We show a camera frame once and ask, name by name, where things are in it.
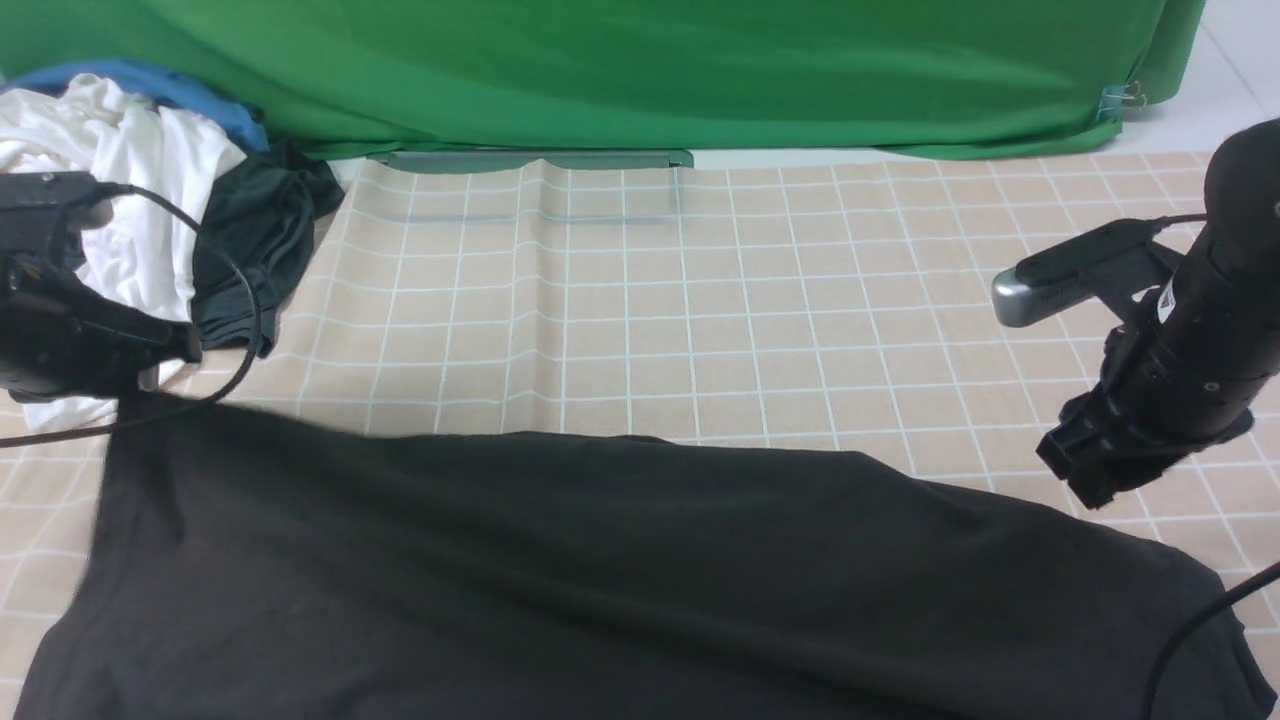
blue cloth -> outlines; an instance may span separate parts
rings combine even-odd
[[[151,96],[160,105],[198,113],[221,126],[227,137],[247,152],[270,150],[266,128],[259,122],[261,111],[257,108],[228,97],[177,70],[140,60],[84,60],[45,68],[0,87],[0,91],[22,88],[60,95],[67,90],[67,83],[81,73],[110,78],[125,92]]]

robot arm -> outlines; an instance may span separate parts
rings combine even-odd
[[[1089,297],[1123,323],[1107,336],[1097,386],[1066,402],[1036,448],[1089,509],[1248,432],[1249,405],[1280,372],[1280,122],[1222,143],[1204,206],[1204,217],[1116,220],[992,284],[1009,327]],[[1156,245],[1156,233],[1192,219],[1206,224],[1185,258]]]

dark green cloth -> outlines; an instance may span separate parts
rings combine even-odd
[[[1110,140],[1103,88],[1181,79],[1204,0],[6,0],[0,68],[134,56],[266,110],[323,156],[466,146]]]

black t-shirt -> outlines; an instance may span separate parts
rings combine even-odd
[[[1221,589],[856,452],[369,439],[221,406],[113,438],[18,717],[1132,720]],[[1274,700],[1224,615],[1157,717]]]

label sticker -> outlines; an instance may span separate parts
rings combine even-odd
[[[1165,324],[1169,319],[1169,314],[1174,311],[1178,305],[1178,300],[1174,297],[1174,281],[1169,281],[1165,290],[1160,293],[1160,300],[1156,301],[1156,318],[1160,324]]]

